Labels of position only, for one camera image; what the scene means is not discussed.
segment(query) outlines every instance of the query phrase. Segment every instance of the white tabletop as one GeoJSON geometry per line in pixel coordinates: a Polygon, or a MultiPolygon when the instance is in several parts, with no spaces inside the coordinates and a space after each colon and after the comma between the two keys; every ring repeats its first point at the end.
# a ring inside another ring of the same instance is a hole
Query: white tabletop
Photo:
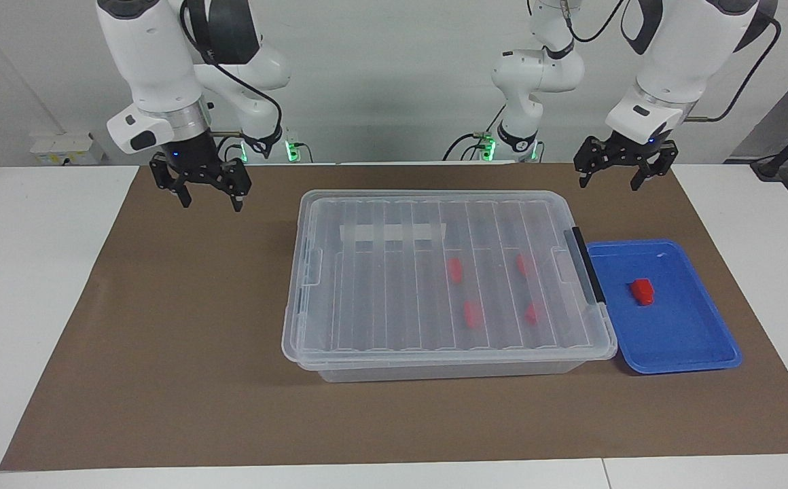
{"type": "MultiPolygon", "coordinates": [[[[0,461],[136,171],[0,169],[0,461]]],[[[788,367],[788,192],[746,166],[675,173],[788,367]]],[[[0,473],[0,487],[342,487],[372,474],[382,487],[752,488],[788,486],[783,473],[788,455],[0,473]]]]}

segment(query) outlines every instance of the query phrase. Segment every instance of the blue plastic tray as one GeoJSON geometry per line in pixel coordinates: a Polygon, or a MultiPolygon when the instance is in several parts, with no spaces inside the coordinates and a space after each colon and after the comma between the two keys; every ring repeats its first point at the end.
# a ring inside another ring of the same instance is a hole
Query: blue plastic tray
{"type": "Polygon", "coordinates": [[[673,241],[592,242],[588,253],[626,362],[640,374],[741,365],[717,307],[683,249],[673,241]],[[630,284],[648,278],[654,303],[640,306],[630,284]]]}

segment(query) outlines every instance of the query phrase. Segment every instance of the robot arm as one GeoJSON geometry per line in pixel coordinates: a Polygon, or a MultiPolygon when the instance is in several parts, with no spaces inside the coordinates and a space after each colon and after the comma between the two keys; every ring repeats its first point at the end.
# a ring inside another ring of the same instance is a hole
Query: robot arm
{"type": "Polygon", "coordinates": [[[245,80],[273,90],[291,77],[283,57],[261,45],[247,0],[96,3],[105,40],[133,99],[107,123],[114,141],[127,153],[161,146],[163,152],[149,165],[158,187],[177,195],[183,207],[192,201],[185,184],[207,183],[228,194],[239,211],[251,181],[242,162],[219,159],[202,86],[235,105],[244,139],[267,158],[282,135],[281,112],[270,97],[249,90],[245,80]],[[193,65],[186,18],[192,22],[190,41],[206,65],[193,65]]]}
{"type": "Polygon", "coordinates": [[[757,3],[639,0],[642,29],[628,41],[643,53],[645,64],[634,86],[606,117],[611,136],[605,141],[588,137],[577,152],[582,187],[593,173],[613,165],[639,167],[630,182],[634,191],[649,177],[668,172],[677,157],[677,146],[668,136],[686,120],[712,75],[746,45],[742,39],[757,3]]]}
{"type": "MultiPolygon", "coordinates": [[[[572,0],[577,13],[581,0],[572,0]]],[[[505,95],[503,118],[497,136],[503,159],[524,161],[531,157],[542,120],[543,106],[537,93],[568,92],[584,78],[584,60],[574,50],[575,41],[566,27],[559,1],[536,0],[531,30],[542,50],[511,50],[497,60],[491,78],[505,95]]]]}

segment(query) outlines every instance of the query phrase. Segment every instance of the brown mat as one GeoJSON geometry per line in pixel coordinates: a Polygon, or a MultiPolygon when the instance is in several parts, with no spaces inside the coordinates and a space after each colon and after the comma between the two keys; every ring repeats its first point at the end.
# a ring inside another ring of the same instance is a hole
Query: brown mat
{"type": "Polygon", "coordinates": [[[632,170],[582,191],[571,165],[251,174],[235,214],[201,188],[184,211],[141,169],[1,470],[788,452],[788,373],[674,177],[634,193],[632,170]],[[326,384],[280,352],[298,202],[325,188],[552,189],[589,242],[674,239],[744,364],[326,384]]]}

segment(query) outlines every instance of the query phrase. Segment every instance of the translucent lid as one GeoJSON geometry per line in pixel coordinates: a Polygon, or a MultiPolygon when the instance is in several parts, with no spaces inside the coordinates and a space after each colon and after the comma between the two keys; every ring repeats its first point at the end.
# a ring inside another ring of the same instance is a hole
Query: translucent lid
{"type": "Polygon", "coordinates": [[[553,192],[309,192],[283,352],[309,369],[611,358],[574,225],[553,192]]]}

